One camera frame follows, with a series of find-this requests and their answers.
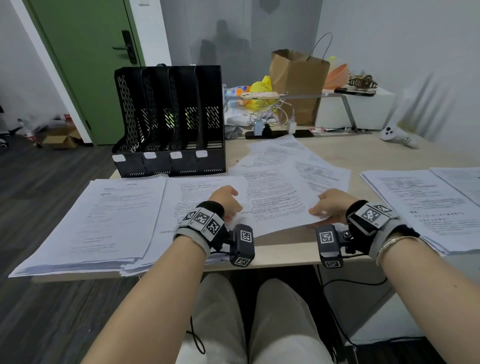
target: hand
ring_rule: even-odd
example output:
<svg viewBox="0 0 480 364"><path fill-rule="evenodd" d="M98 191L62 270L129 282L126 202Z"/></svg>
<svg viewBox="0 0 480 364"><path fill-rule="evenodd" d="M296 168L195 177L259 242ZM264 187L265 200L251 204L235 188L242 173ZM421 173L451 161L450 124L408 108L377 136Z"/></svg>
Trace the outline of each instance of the hand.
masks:
<svg viewBox="0 0 480 364"><path fill-rule="evenodd" d="M320 201L314 207L309 209L308 212L320 217L330 217L314 224L314 226L334 224L336 222L346 224L347 218L345 217L345 214L347 213L348 208L352 206L354 202L359 200L346 192L337 190L336 188L326 190L318 195L318 198L320 198Z"/></svg>
<svg viewBox="0 0 480 364"><path fill-rule="evenodd" d="M237 190L235 190L235 188L233 188L232 186L223 186L213 192L208 199L209 201L218 202L220 205L223 206L225 210L223 220L225 222L232 221L236 213L243 210L243 207L233 197L238 196L238 194L239 193L237 192Z"/></svg>

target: white cloth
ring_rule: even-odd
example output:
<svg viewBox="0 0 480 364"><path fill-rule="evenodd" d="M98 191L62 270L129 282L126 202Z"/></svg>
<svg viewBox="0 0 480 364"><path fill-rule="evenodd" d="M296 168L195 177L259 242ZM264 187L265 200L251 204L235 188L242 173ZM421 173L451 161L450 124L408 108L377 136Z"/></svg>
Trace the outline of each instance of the white cloth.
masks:
<svg viewBox="0 0 480 364"><path fill-rule="evenodd" d="M209 274L200 284L193 309L193 329L206 354L186 334L177 364L247 364L243 322L230 282ZM332 359L320 341L306 302L284 282L271 279L258 291L250 338L252 364L320 363Z"/></svg>

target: door handle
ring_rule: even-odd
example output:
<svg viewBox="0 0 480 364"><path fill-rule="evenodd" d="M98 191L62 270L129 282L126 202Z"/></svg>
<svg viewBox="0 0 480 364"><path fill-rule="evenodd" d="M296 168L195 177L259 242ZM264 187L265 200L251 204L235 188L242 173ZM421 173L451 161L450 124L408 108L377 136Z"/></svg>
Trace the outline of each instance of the door handle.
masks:
<svg viewBox="0 0 480 364"><path fill-rule="evenodd" d="M124 47L112 47L113 50L126 50L131 64L137 64L137 56L135 56L135 48L133 46L132 37L128 30L121 31L123 35Z"/></svg>

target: green door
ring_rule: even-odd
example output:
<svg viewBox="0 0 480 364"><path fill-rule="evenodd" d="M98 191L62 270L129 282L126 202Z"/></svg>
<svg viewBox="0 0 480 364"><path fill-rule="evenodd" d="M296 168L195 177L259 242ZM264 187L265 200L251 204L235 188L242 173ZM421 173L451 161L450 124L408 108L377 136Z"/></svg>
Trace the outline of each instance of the green door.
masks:
<svg viewBox="0 0 480 364"><path fill-rule="evenodd" d="M124 129L113 73L120 67L140 65L139 45L135 45L130 25L134 27L133 19L129 20L124 2L25 1L93 141L115 144ZM121 49L125 48L122 31L128 31L132 39L136 64Z"/></svg>

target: dark wood floor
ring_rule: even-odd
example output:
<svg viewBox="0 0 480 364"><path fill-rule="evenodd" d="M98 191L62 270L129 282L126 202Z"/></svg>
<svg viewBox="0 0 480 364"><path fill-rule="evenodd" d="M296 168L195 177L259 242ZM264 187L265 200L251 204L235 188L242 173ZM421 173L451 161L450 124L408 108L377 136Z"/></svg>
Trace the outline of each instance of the dark wood floor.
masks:
<svg viewBox="0 0 480 364"><path fill-rule="evenodd" d="M110 147L53 151L37 149L17 138L11 145L10 150L0 150L0 363L79 363L138 279L40 284L7 276L45 240L90 180L113 173ZM315 307L314 316L325 312L321 295L305 284L304 270L308 267L287 269L236 272L232 284L238 292L247 284L258 287L264 279L275 276L305 295ZM246 316L251 315L248 312L256 297L255 289L249 291L240 295ZM244 317L244 321L248 326L251 317ZM334 344L331 333L320 334L326 344ZM357 356L360 364L442 362L426 340L362 346ZM347 357L355 363L350 352Z"/></svg>

